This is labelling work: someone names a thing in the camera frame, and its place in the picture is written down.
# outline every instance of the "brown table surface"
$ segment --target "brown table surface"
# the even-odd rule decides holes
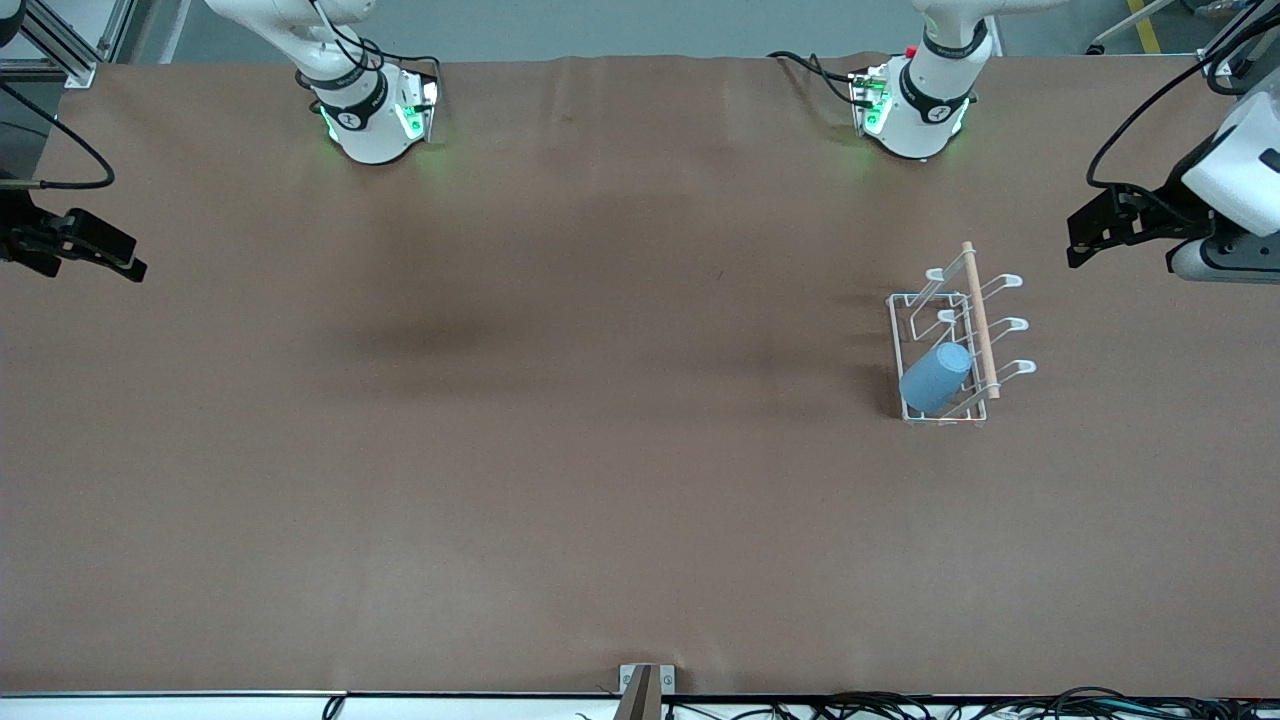
[[[0,687],[1280,694],[1280,292],[1064,260],[1185,63],[996,60],[927,164],[773,61],[451,65],[379,168],[289,67],[102,68],[120,179],[40,199],[151,274],[0,268]],[[1041,372],[909,428],[884,296],[965,240]]]

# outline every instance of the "wooden dowel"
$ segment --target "wooden dowel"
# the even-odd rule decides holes
[[[987,306],[982,299],[982,281],[978,278],[977,252],[972,242],[965,242],[964,270],[969,275],[969,305],[973,307],[973,318],[969,318],[970,331],[977,332],[978,352],[982,363],[982,375],[991,389],[987,392],[989,400],[1000,400],[1000,380],[996,378],[996,359],[991,354],[991,331],[987,329]]]

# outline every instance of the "floor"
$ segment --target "floor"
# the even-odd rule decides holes
[[[1193,0],[1203,3],[1204,0]],[[1074,0],[1052,10],[1000,19],[1009,55],[1083,53],[1102,29],[1126,17],[1121,0]],[[1201,47],[1224,20],[1193,17],[1180,4],[1152,19],[1162,53]],[[773,50],[847,55],[899,51],[919,41],[920,18],[906,0],[384,0],[361,33],[401,53],[434,53],[444,61],[543,60],[564,55],[758,56]],[[283,63],[251,32],[218,17],[201,0],[155,0],[137,13],[128,59],[138,63]],[[1280,47],[1268,61],[1280,60]],[[1137,32],[1107,44],[1108,53],[1142,53]],[[60,88],[17,86],[54,110]],[[36,169],[47,123],[0,97],[0,158],[17,176]]]

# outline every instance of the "green led light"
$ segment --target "green led light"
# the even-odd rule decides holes
[[[329,128],[329,140],[339,142],[338,131],[333,129],[333,120],[329,119],[329,113],[324,109],[324,105],[320,106],[320,117],[324,118],[324,124]]]
[[[397,114],[399,115],[401,124],[404,126],[404,135],[410,140],[422,137],[422,113],[419,113],[415,108],[403,108],[401,105],[396,105],[396,110],[398,110]]]
[[[956,124],[951,126],[951,135],[960,132],[960,128],[963,127],[964,123],[964,113],[968,109],[969,109],[969,101],[965,100],[964,104],[960,105],[960,109],[956,111]]]
[[[881,100],[867,110],[867,122],[864,124],[867,132],[879,135],[884,128],[884,119],[888,118],[888,113],[892,109],[893,104],[888,101],[888,95],[881,96]]]

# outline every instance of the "metal bracket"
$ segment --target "metal bracket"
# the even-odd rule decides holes
[[[1204,60],[1204,49],[1203,47],[1201,47],[1199,50],[1196,51],[1196,59],[1201,60],[1201,61]],[[1204,76],[1204,77],[1208,77],[1208,67],[1207,65],[1201,69],[1201,74]],[[1234,77],[1233,73],[1231,73],[1231,63],[1228,60],[1228,61],[1220,64],[1213,70],[1213,74],[1217,76],[1217,77],[1225,77],[1225,78]]]
[[[623,692],[613,720],[659,720],[662,696],[676,691],[676,666],[622,665],[618,679]]]
[[[646,664],[634,662],[628,665],[618,665],[618,692],[627,692],[627,685],[631,684],[631,675],[635,674],[636,667],[641,667]],[[658,678],[662,680],[659,685],[662,687],[663,694],[672,694],[676,692],[676,666],[675,665],[653,665],[658,670]]]

